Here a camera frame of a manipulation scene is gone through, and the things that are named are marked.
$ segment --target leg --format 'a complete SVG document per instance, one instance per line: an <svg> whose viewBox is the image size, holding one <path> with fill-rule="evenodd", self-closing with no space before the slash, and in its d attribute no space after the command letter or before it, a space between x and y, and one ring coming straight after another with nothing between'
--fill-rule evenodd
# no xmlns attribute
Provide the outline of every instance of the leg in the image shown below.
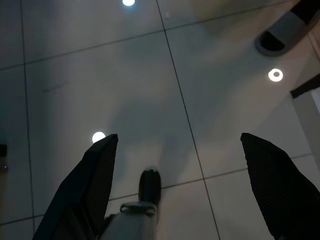
<svg viewBox="0 0 320 240"><path fill-rule="evenodd" d="M157 207L149 202L121 206L101 240L153 240L157 226Z"/></svg>
<svg viewBox="0 0 320 240"><path fill-rule="evenodd" d="M145 170L139 183L139 202L123 204L102 234L102 240L153 240L157 209L161 197L161 178L154 169Z"/></svg>

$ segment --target slipper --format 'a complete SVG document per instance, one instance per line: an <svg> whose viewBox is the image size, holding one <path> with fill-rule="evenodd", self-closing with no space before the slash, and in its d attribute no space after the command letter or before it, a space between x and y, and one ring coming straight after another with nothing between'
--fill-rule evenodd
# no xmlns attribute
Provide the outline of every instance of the slipper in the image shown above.
<svg viewBox="0 0 320 240"><path fill-rule="evenodd" d="M319 17L320 11L317 11L306 23L294 12L288 11L256 38L255 47L265 56L280 56L292 49L317 23Z"/></svg>

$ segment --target white pants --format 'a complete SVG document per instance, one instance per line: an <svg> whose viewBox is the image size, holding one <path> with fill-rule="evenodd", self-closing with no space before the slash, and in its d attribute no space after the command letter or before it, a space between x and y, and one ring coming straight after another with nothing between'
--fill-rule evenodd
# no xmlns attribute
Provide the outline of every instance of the white pants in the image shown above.
<svg viewBox="0 0 320 240"><path fill-rule="evenodd" d="M101 240L154 240L157 207L149 202L123 204L104 231Z"/></svg>

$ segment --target floor tile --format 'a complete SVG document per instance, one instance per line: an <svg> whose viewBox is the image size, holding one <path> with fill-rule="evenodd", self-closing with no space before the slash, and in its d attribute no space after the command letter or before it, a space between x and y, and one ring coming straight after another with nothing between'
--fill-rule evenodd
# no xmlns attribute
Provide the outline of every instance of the floor tile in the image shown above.
<svg viewBox="0 0 320 240"><path fill-rule="evenodd" d="M309 38L313 44L314 50L316 51L320 61L320 21L310 31Z"/></svg>
<svg viewBox="0 0 320 240"><path fill-rule="evenodd" d="M27 61L162 29L156 0L139 0L131 7L121 0L22 2Z"/></svg>
<svg viewBox="0 0 320 240"><path fill-rule="evenodd" d="M0 69L22 64L22 29L19 0L0 2Z"/></svg>
<svg viewBox="0 0 320 240"><path fill-rule="evenodd" d="M320 191L320 171L313 155L297 157L292 160L299 171Z"/></svg>
<svg viewBox="0 0 320 240"><path fill-rule="evenodd" d="M30 240L34 235L32 219L0 226L1 240Z"/></svg>
<svg viewBox="0 0 320 240"><path fill-rule="evenodd" d="M242 132L260 134L291 157L310 153L289 92L320 69L304 38L289 53L270 58L255 37L284 14L281 4L167 32L205 177L245 168ZM280 82L268 78L282 70Z"/></svg>
<svg viewBox="0 0 320 240"><path fill-rule="evenodd" d="M0 175L0 223L32 216L24 69L0 71L0 143L8 173Z"/></svg>
<svg viewBox="0 0 320 240"><path fill-rule="evenodd" d="M166 29L270 6L283 0L158 0Z"/></svg>
<svg viewBox="0 0 320 240"><path fill-rule="evenodd" d="M38 227L39 227L39 225L40 225L40 223L41 223L43 218L44 218L43 216L38 216L38 217L34 218L34 230L35 231L37 231L37 229L38 229Z"/></svg>
<svg viewBox="0 0 320 240"><path fill-rule="evenodd" d="M320 172L313 156L295 158L293 162L319 189ZM205 181L221 239L273 239L252 192L247 170Z"/></svg>
<svg viewBox="0 0 320 240"><path fill-rule="evenodd" d="M164 33L28 64L35 215L101 131L119 137L111 197L138 192L157 166L163 186L201 178Z"/></svg>
<svg viewBox="0 0 320 240"><path fill-rule="evenodd" d="M219 239L202 180L163 189L161 194L157 240ZM137 195L112 200L107 215L116 214L122 204L137 200Z"/></svg>

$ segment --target black shoe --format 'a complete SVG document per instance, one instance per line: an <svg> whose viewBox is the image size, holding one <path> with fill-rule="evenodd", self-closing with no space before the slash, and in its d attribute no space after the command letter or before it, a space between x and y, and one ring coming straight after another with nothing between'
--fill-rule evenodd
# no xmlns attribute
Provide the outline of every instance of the black shoe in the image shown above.
<svg viewBox="0 0 320 240"><path fill-rule="evenodd" d="M149 202L158 208L161 198L161 177L157 170L150 168L143 171L139 183L139 201Z"/></svg>

